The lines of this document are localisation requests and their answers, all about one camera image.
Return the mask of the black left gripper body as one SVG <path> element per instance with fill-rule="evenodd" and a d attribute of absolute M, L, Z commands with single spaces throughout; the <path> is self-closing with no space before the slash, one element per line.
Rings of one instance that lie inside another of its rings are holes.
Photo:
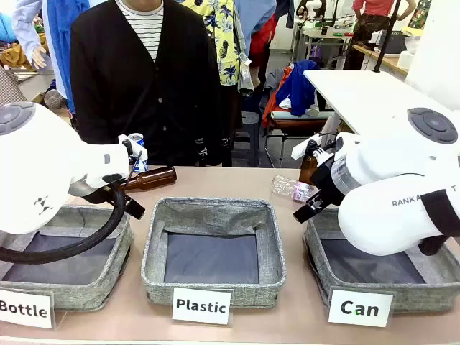
<path fill-rule="evenodd" d="M 107 185 L 84 197 L 85 201 L 92 204 L 109 203 L 113 207 L 125 208 L 125 192 L 117 185 Z"/>

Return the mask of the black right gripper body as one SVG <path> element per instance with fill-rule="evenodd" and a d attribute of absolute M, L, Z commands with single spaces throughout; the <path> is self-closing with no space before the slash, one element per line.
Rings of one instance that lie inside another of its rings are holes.
<path fill-rule="evenodd" d="M 332 179 L 332 165 L 334 159 L 328 158 L 327 161 L 320 164 L 310 179 L 318 192 L 315 194 L 314 206 L 317 208 L 326 208 L 329 205 L 339 206 L 344 199 L 344 194 L 336 187 Z"/>

